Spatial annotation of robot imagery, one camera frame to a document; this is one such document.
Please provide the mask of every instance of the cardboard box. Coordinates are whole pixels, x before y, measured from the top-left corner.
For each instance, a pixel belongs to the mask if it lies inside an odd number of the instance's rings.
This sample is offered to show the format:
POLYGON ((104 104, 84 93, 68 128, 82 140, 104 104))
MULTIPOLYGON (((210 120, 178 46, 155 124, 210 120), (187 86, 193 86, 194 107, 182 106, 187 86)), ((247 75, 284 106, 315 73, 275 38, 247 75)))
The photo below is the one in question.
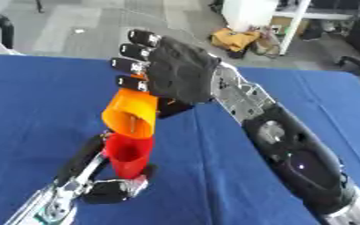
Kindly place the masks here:
MULTIPOLYGON (((282 17, 273 17, 270 22, 271 28, 276 35, 285 35, 287 29, 291 25, 292 18, 282 18, 282 17)), ((302 34, 308 26, 308 19, 303 19, 299 25, 298 31, 296 31, 296 35, 302 34)))

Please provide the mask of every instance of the chair leg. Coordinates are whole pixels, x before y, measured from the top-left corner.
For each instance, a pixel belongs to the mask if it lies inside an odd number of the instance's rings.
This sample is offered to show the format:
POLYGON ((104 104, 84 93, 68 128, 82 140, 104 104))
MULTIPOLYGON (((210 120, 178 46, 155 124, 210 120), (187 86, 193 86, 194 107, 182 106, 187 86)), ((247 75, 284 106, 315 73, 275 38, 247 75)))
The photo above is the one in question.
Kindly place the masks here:
POLYGON ((35 0, 35 2, 37 3, 37 10, 39 13, 43 13, 43 6, 42 6, 42 2, 40 0, 35 0))

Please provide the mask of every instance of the table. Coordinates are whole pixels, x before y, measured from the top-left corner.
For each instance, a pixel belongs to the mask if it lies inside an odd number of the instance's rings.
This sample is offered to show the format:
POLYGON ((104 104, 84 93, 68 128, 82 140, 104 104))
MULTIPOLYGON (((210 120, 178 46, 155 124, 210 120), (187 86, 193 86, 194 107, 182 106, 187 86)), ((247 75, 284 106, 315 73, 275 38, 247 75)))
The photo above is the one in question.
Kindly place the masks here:
MULTIPOLYGON (((254 68, 241 73, 297 114, 360 185, 355 77, 254 68)), ((0 55, 0 224, 104 129, 100 113, 117 90, 117 74, 100 60, 0 55)), ((151 162, 159 170, 152 185, 118 205, 81 203, 77 224, 316 224, 217 104, 159 120, 155 138, 151 162)))

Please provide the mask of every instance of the red cup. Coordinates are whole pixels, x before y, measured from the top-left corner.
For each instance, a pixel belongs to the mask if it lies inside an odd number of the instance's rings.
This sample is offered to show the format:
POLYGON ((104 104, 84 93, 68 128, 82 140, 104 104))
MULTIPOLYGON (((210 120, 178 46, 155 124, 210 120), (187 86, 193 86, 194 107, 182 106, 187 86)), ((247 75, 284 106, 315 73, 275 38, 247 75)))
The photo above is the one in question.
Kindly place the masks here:
POLYGON ((106 140, 104 153, 120 178, 132 179, 138 177, 148 164, 153 143, 153 136, 134 139, 115 133, 106 140))

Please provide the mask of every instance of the metal frame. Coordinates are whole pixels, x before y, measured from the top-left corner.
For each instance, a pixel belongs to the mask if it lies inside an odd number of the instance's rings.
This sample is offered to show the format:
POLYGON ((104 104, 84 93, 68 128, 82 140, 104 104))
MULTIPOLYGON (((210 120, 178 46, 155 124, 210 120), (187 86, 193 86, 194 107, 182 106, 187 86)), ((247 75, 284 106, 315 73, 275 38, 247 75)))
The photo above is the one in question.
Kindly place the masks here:
POLYGON ((329 13, 328 11, 312 11, 307 12, 312 0, 301 0, 296 11, 276 11, 274 16, 293 18, 291 25, 288 29, 288 33, 285 35, 281 42, 280 55, 285 55, 288 51, 289 46, 293 38, 295 37, 296 31, 303 18, 312 19, 328 19, 328 20, 349 20, 353 17, 358 16, 360 13, 360 7, 358 11, 346 11, 344 13, 329 13))

